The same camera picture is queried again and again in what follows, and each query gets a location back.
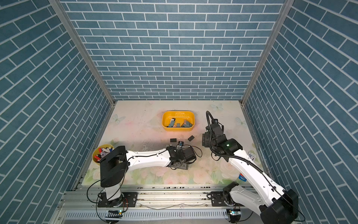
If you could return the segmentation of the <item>teal eraser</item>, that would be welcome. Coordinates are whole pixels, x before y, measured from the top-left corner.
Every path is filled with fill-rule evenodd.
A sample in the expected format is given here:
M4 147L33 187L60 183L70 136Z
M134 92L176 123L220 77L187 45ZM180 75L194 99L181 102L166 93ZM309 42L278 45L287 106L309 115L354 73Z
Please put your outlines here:
M184 122L183 122L183 125L182 125L182 127L185 127L185 128L190 128L190 127L192 127L193 126L193 124L192 123L190 123L188 120L184 120Z

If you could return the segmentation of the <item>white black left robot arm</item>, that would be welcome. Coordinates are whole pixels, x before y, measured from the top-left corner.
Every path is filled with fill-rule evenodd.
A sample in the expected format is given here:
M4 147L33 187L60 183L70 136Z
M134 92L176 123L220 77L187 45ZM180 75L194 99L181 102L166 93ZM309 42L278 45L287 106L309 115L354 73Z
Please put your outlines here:
M119 146L112 151L97 155L95 161L100 166L100 185L105 190L106 199L111 202L122 199L121 187L127 172L150 167L169 167L187 170L197 155L192 146L174 147L137 152Z

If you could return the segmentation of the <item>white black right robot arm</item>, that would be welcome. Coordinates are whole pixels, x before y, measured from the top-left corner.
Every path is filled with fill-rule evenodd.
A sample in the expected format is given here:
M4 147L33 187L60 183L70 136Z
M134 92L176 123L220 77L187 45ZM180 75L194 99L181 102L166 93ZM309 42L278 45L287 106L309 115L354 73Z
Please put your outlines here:
M250 159L235 139L227 139L221 126L213 123L206 127L202 145L224 158L251 184L256 193L245 190L236 182L223 189L224 201L233 206L242 204L261 217L265 224L291 224L298 217L298 195L285 190L267 176Z

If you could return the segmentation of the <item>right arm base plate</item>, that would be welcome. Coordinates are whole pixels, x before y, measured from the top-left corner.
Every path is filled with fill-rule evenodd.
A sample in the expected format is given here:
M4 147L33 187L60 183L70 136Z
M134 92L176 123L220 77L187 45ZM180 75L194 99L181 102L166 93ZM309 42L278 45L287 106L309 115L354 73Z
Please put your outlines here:
M213 207L234 206L230 194L226 191L212 191L208 194Z

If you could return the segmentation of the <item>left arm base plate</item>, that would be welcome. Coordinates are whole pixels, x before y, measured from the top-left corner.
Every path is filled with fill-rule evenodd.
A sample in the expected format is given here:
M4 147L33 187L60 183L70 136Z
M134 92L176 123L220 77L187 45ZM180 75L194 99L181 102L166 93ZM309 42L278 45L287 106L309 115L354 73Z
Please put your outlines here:
M109 201L105 192L99 194L97 206L100 208L135 207L137 203L137 192L124 192L114 200Z

